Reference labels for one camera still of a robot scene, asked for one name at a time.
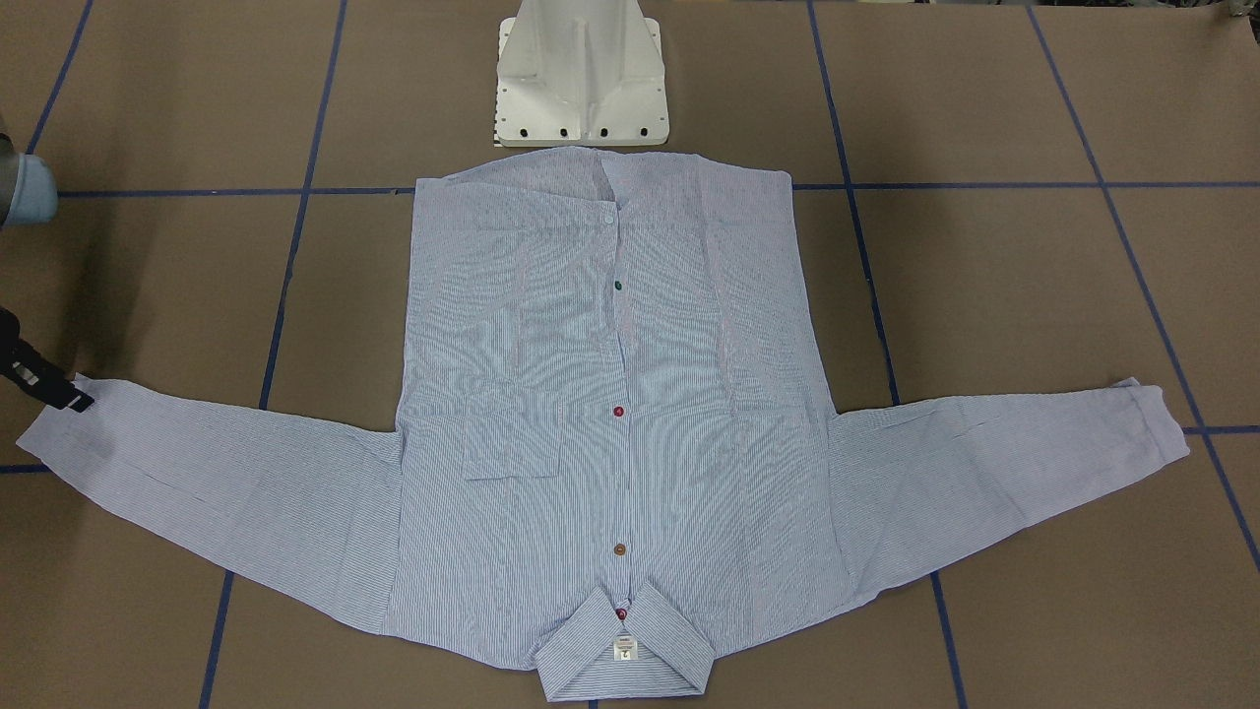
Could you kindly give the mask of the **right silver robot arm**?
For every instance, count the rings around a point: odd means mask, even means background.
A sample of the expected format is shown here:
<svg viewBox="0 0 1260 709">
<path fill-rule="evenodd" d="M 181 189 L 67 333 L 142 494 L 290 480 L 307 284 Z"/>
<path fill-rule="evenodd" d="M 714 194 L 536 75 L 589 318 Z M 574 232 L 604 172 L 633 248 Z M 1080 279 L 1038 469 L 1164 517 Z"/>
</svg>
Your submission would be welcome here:
<svg viewBox="0 0 1260 709">
<path fill-rule="evenodd" d="M 18 152 L 13 139 L 1 135 L 3 228 L 44 224 L 55 217 L 57 184 L 42 157 Z M 47 407 L 82 413 L 94 398 L 69 382 L 67 373 L 21 337 L 20 319 L 1 309 L 1 373 L 24 394 Z"/>
</svg>

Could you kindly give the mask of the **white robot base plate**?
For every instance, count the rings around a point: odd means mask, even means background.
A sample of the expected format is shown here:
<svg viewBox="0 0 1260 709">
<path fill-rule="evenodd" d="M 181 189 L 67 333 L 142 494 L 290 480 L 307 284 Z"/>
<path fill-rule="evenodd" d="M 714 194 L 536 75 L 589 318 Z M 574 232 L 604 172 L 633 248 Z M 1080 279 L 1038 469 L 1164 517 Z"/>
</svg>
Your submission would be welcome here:
<svg viewBox="0 0 1260 709">
<path fill-rule="evenodd" d="M 496 147 L 667 144 L 662 26 L 636 1 L 522 3 L 499 24 L 496 76 Z"/>
</svg>

